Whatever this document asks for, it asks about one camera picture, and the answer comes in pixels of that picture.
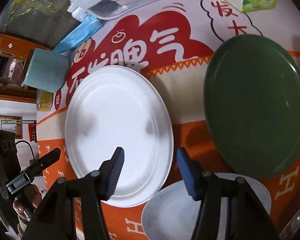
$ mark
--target black cable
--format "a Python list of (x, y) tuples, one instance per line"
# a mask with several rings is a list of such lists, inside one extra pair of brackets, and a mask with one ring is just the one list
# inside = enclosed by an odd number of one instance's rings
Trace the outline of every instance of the black cable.
[(20, 142), (25, 142), (27, 145), (29, 145), (30, 150), (31, 150), (31, 153), (32, 153), (33, 160), (35, 161), (34, 153), (33, 153), (33, 150), (32, 150), (32, 147), (31, 147), (30, 143), (28, 143), (27, 141), (24, 141), (24, 140), (20, 140), (20, 141), (17, 141), (17, 142), (16, 142), (16, 145), (17, 145), (18, 143), (20, 143)]

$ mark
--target human hand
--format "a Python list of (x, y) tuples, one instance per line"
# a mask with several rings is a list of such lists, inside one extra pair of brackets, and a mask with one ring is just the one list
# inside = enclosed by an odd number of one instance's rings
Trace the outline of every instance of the human hand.
[[(34, 199), (32, 201), (32, 204), (35, 208), (37, 208), (42, 200), (42, 195), (39, 190), (39, 188), (36, 185), (33, 185), (34, 187)], [(13, 208), (15, 212), (18, 214), (18, 216), (22, 217), (24, 220), (29, 220), (26, 215), (24, 214), (24, 206), (21, 204), (18, 200), (15, 200), (13, 202)]]

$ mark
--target blue face mask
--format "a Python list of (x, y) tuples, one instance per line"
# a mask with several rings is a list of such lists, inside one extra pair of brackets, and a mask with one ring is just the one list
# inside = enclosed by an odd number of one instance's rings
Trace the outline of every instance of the blue face mask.
[(94, 16), (89, 16), (84, 22), (78, 25), (53, 49), (58, 53), (64, 53), (76, 48), (89, 39), (103, 25)]

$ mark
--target table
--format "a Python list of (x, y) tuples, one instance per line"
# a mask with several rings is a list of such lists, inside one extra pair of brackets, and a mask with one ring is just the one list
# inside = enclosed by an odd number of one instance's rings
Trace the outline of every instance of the table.
[[(43, 172), (47, 187), (60, 176), (76, 179), (64, 140), (67, 106), (80, 82), (105, 65), (130, 67), (154, 85), (170, 114), (175, 151), (185, 147), (204, 169), (233, 172), (210, 138), (202, 91), (213, 51), (243, 33), (271, 38), (300, 67), (300, 13), (291, 0), (278, 0), (275, 9), (249, 13), (238, 12), (223, 0), (161, 0), (108, 21), (74, 52), (66, 84), (55, 93), (52, 110), (37, 114), (39, 155), (55, 147), (62, 150), (60, 160)], [(174, 160), (164, 187), (179, 180)], [(271, 194), (270, 216), (278, 225), (300, 190), (300, 157), (281, 176), (261, 182)], [(75, 202), (77, 233), (82, 236), (81, 202)], [(141, 225), (144, 204), (124, 209), (103, 203), (102, 207), (111, 239), (146, 239)]]

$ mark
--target white plate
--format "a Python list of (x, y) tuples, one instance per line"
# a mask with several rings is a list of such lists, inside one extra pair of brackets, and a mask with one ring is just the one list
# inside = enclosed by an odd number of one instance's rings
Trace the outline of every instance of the white plate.
[[(247, 180), (268, 214), (271, 196), (259, 181), (233, 173), (216, 173), (219, 178), (235, 180), (240, 176)], [(158, 192), (142, 211), (143, 231), (150, 240), (190, 240), (197, 221), (201, 201), (188, 195), (183, 180)], [(225, 239), (227, 199), (221, 198), (220, 222), (217, 240)]]
[(69, 104), (65, 137), (78, 178), (97, 170), (116, 147), (124, 149), (109, 205), (148, 201), (169, 174), (173, 133), (167, 108), (152, 84), (129, 68), (106, 66), (82, 81)]

